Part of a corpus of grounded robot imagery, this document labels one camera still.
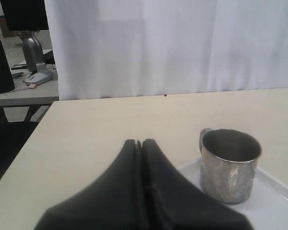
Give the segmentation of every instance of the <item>cup rim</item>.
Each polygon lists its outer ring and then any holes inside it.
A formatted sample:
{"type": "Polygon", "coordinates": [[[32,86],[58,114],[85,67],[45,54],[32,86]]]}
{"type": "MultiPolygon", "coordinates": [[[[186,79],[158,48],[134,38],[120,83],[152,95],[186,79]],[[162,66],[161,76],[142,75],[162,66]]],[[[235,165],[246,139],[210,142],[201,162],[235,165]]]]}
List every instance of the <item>cup rim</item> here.
{"type": "Polygon", "coordinates": [[[218,158],[218,159],[220,159],[220,160],[222,160],[222,161],[230,162],[230,163],[240,163],[240,164],[250,163],[250,162],[253,162],[253,161],[259,159],[259,158],[261,157],[261,155],[262,155],[262,152],[263,152],[263,147],[261,146],[260,142],[259,142],[255,137],[253,137],[252,135],[250,135],[250,134],[248,134],[248,133],[245,133],[245,132],[242,132],[242,131],[240,131],[240,130],[233,129],[233,128],[215,128],[215,129],[210,129],[209,131],[207,131],[207,132],[205,132],[205,133],[203,134],[203,136],[202,136],[202,138],[201,138],[201,145],[202,145],[202,149],[205,149],[206,152],[208,152],[211,156],[213,156],[213,157],[215,157],[215,158],[218,158]],[[203,138],[204,138],[204,136],[205,136],[207,133],[209,133],[209,132],[211,132],[211,131],[217,131],[217,130],[231,130],[231,131],[240,132],[240,133],[242,133],[242,134],[245,134],[245,135],[249,136],[249,137],[252,138],[255,142],[257,142],[257,144],[258,144],[258,146],[259,146],[259,148],[260,148],[260,153],[258,154],[258,156],[257,156],[256,158],[251,159],[251,160],[249,160],[249,161],[230,161],[230,160],[226,160],[226,159],[224,159],[224,158],[221,158],[221,157],[218,157],[218,156],[214,155],[212,152],[210,152],[210,151],[203,145],[203,138]]]}

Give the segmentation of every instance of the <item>white tray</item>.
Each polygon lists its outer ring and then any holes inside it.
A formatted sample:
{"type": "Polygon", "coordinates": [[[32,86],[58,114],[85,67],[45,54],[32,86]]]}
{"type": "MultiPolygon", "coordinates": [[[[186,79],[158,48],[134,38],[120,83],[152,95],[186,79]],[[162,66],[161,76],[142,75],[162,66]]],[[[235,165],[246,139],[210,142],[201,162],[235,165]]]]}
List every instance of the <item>white tray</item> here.
{"type": "MultiPolygon", "coordinates": [[[[179,169],[199,189],[200,167],[201,159],[198,158],[179,169]]],[[[246,215],[255,230],[288,230],[288,186],[263,169],[257,169],[252,194],[247,201],[225,205],[246,215]]]]}

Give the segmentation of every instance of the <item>silver bottle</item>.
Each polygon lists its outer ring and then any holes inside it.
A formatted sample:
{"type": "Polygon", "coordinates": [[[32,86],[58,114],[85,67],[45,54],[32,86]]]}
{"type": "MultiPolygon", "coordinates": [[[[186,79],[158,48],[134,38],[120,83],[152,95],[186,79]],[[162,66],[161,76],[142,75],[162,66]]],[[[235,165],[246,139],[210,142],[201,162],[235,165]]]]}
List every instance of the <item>silver bottle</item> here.
{"type": "Polygon", "coordinates": [[[22,31],[21,36],[23,40],[24,58],[30,72],[37,70],[37,63],[45,62],[42,45],[34,36],[34,33],[34,31],[22,31]]]}

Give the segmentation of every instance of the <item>mug handle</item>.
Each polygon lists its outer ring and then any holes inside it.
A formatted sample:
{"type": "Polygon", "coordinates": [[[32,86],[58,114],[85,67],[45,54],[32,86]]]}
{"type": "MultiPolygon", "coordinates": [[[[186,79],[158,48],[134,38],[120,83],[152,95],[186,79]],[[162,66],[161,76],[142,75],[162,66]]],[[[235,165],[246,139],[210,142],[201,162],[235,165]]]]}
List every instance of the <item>mug handle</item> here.
{"type": "Polygon", "coordinates": [[[210,130],[211,130],[211,128],[204,128],[204,129],[202,129],[202,131],[200,133],[199,146],[200,146],[201,153],[202,153],[202,148],[203,148],[203,136],[205,133],[207,133],[210,130]]]}

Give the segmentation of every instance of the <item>keyboard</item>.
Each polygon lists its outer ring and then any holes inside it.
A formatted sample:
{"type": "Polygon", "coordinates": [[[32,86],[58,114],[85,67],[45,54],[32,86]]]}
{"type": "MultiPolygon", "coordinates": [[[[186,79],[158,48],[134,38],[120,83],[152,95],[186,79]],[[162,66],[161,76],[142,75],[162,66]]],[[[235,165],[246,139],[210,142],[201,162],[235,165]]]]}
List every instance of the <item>keyboard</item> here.
{"type": "Polygon", "coordinates": [[[49,51],[48,53],[44,54],[44,59],[46,64],[55,64],[54,56],[53,56],[53,51],[49,51]]]}

